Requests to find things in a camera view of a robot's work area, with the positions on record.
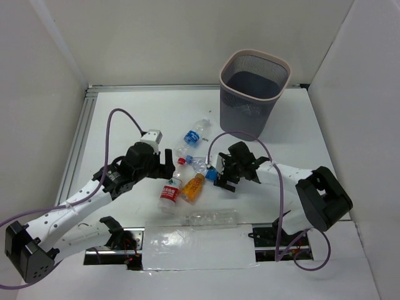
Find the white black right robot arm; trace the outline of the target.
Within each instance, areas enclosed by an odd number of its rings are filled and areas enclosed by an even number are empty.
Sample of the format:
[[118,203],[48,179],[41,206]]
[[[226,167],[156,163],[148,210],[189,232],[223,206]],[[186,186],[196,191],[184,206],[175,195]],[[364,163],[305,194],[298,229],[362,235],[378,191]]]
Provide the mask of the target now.
[[326,232],[353,208],[353,202],[330,169],[315,170],[277,164],[272,159],[257,158],[244,142],[237,142],[210,159],[217,172],[214,185],[234,192],[240,179],[258,184],[283,187],[298,196],[299,207],[284,208],[282,224],[273,229],[276,243],[286,245],[306,229]]

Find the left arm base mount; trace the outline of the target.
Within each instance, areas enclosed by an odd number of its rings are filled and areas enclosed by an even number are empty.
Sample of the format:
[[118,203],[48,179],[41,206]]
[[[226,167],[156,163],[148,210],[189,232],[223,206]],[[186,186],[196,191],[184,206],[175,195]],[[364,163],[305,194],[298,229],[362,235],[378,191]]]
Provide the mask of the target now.
[[101,246],[86,250],[84,265],[125,265],[127,270],[142,271],[144,228],[122,227],[113,217],[102,217],[99,222],[107,227],[109,237]]

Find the clear bottle blue cap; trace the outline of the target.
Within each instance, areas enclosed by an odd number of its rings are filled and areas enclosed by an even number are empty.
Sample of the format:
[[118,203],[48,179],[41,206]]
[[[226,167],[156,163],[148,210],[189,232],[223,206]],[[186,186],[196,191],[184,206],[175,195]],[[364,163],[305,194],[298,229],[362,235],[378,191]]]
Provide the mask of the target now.
[[206,164],[205,157],[193,157],[187,155],[186,164],[190,165],[196,173],[202,174],[207,180],[215,181],[218,178],[218,172],[212,166]]

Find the clear bottle red cap label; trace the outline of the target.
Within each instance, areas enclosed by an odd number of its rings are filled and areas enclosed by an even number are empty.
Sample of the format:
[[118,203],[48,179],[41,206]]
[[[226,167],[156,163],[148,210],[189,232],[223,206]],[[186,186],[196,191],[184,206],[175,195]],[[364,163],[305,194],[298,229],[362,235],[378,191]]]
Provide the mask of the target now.
[[186,160],[180,157],[172,178],[163,186],[159,197],[159,209],[164,213],[173,213],[183,184],[183,166]]

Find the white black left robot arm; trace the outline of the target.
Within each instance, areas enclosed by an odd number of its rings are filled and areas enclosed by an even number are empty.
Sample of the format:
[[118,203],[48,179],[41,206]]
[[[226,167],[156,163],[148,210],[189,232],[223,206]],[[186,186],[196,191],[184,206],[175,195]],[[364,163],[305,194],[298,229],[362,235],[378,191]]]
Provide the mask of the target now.
[[84,219],[129,192],[144,178],[171,179],[173,152],[160,153],[148,142],[137,142],[127,153],[102,167],[60,209],[48,211],[27,224],[12,222],[6,228],[5,254],[24,282],[34,284],[47,276],[63,259],[86,249],[135,246],[133,235],[111,216],[89,224]]

